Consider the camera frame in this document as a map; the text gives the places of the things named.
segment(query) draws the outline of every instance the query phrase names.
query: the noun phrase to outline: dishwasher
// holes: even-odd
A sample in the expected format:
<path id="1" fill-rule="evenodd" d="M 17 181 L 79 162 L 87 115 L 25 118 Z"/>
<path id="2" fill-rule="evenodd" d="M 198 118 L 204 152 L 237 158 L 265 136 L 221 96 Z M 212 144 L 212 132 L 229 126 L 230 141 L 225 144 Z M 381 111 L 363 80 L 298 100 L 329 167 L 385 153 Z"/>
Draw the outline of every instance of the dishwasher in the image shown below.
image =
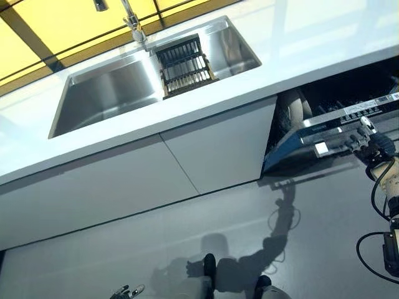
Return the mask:
<path id="1" fill-rule="evenodd" d="M 362 116 L 399 140 L 399 57 L 278 94 L 263 172 L 350 154 Z"/>

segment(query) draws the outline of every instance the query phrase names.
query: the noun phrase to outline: faucet spout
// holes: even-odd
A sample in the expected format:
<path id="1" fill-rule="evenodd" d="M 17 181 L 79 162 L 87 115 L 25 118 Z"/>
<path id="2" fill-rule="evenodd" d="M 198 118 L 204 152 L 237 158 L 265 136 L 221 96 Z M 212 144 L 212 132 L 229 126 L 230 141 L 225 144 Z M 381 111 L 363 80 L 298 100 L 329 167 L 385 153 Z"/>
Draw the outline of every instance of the faucet spout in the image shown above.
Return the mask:
<path id="1" fill-rule="evenodd" d="M 125 21 L 126 25 L 131 28 L 132 30 L 132 36 L 133 39 L 139 43 L 145 42 L 147 37 L 145 36 L 142 27 L 140 25 L 140 22 L 138 21 L 137 15 L 133 12 L 132 7 L 130 6 L 130 3 L 128 0 L 121 0 L 126 13 L 127 17 L 123 18 Z"/>
<path id="2" fill-rule="evenodd" d="M 137 15 L 133 12 L 128 0 L 121 0 L 121 2 L 127 13 L 127 17 L 124 17 L 123 21 L 129 28 L 131 28 L 133 40 L 141 44 L 144 43 L 147 37 L 145 36 L 140 22 L 138 21 Z M 94 5 L 97 11 L 105 11 L 108 9 L 105 0 L 94 0 Z"/>

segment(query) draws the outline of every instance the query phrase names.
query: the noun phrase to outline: stainless steel sink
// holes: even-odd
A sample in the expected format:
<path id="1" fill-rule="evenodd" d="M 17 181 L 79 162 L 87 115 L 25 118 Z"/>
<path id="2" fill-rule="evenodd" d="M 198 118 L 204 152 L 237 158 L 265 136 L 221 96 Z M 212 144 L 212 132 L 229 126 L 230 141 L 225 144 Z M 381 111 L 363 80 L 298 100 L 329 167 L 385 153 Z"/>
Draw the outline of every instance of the stainless steel sink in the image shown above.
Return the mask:
<path id="1" fill-rule="evenodd" d="M 214 76 L 220 80 L 260 66 L 227 17 L 180 32 L 68 77 L 49 138 L 162 101 L 160 63 L 152 49 L 197 33 Z"/>

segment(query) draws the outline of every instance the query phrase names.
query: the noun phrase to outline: white cabinet door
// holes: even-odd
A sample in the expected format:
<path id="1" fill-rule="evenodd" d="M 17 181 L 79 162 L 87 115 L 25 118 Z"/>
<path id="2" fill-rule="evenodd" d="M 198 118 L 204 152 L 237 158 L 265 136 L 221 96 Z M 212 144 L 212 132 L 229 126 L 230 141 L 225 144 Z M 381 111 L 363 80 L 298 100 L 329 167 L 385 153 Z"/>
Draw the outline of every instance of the white cabinet door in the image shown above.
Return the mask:
<path id="1" fill-rule="evenodd" d="M 260 177 L 276 98 L 161 134 L 199 193 Z"/>
<path id="2" fill-rule="evenodd" d="M 160 136 L 151 136 L 0 186 L 0 250 L 195 195 Z"/>

